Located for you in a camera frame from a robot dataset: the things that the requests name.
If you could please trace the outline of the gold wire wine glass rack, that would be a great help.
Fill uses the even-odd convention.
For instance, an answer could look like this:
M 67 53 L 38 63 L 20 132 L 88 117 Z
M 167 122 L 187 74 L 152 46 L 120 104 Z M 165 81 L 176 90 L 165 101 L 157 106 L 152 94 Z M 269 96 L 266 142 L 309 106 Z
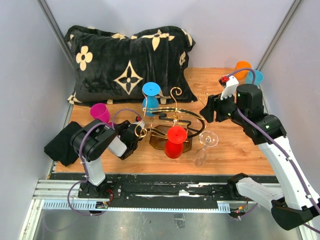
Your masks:
M 139 139 L 150 135 L 149 144 L 155 149 L 165 149 L 165 144 L 168 140 L 167 132 L 169 128 L 174 126 L 183 127 L 187 132 L 187 139 L 183 143 L 182 154 L 192 149 L 193 138 L 199 136 L 206 128 L 205 119 L 200 115 L 178 107 L 176 97 L 182 94 L 182 89 L 179 87 L 173 87 L 170 90 L 170 96 L 175 102 L 174 107 L 160 107 L 152 108 L 153 120 L 160 120 L 172 125 L 158 125 L 153 126 L 150 123 L 149 127 L 141 128 L 138 125 L 135 127 L 135 134 Z M 146 107 L 142 108 L 143 115 L 146 116 Z

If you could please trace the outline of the magenta plastic wine glass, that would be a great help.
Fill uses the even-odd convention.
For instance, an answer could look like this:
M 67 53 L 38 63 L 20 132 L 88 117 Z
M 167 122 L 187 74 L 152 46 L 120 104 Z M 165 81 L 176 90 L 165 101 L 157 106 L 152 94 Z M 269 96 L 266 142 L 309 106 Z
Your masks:
M 96 120 L 100 120 L 106 123 L 109 127 L 112 126 L 110 123 L 110 112 L 104 103 L 97 103 L 90 108 L 90 115 Z

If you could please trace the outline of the orange plastic wine glass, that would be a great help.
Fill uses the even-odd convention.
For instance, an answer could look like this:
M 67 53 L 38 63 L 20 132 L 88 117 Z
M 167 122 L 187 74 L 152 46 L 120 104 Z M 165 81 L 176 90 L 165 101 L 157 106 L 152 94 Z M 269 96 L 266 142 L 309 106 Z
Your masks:
M 238 71 L 238 70 L 244 69 L 244 68 L 252 68 L 252 66 L 249 62 L 241 60 L 236 63 L 234 71 Z M 240 82 L 247 77 L 248 72 L 249 72 L 249 70 L 242 70 L 242 71 L 235 73 L 234 76 Z

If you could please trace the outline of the light blue plastic wine glass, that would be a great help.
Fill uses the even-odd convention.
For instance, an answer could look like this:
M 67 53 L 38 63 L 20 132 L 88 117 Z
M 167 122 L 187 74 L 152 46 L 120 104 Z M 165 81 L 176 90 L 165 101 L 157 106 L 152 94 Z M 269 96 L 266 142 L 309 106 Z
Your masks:
M 262 83 L 262 81 L 264 80 L 264 75 L 263 75 L 263 73 L 261 73 L 258 70 L 255 70 L 254 72 L 255 72 L 254 85 L 259 86 Z M 244 83 L 251 84 L 252 81 L 253 81 L 253 73 L 251 71 L 249 71 L 246 78 L 245 78 Z

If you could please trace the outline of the black cloth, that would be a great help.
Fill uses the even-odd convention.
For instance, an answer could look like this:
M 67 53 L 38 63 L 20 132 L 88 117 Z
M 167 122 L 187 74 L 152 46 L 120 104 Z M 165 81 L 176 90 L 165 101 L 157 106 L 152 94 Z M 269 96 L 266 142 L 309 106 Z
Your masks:
M 71 146 L 70 140 L 81 128 L 77 122 L 71 121 L 44 147 L 44 153 L 53 161 L 61 162 L 65 167 L 73 164 L 78 155 Z

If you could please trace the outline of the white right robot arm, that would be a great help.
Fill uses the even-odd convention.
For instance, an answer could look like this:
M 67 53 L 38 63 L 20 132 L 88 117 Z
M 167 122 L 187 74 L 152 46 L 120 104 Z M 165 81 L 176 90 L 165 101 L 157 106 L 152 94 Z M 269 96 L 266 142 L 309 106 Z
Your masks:
M 284 230 L 306 225 L 320 214 L 320 195 L 303 174 L 278 117 L 264 112 L 263 93 L 254 84 L 242 84 L 230 94 L 210 95 L 200 114 L 208 123 L 231 120 L 258 146 L 272 167 L 280 191 L 254 181 L 244 173 L 228 179 L 227 196 L 249 198 L 271 212 Z

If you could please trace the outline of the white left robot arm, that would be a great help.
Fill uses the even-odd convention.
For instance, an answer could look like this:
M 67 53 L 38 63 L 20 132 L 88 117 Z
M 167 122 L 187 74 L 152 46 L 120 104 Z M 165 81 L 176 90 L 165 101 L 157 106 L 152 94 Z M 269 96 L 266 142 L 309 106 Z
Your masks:
M 139 117 L 136 122 L 128 120 L 109 125 L 99 119 L 76 131 L 70 145 L 80 157 L 85 171 L 85 181 L 80 184 L 87 196 L 96 198 L 121 196 L 121 190 L 114 183 L 107 183 L 102 166 L 102 154 L 108 150 L 114 156 L 124 160 L 131 156 L 138 148 L 145 123 Z

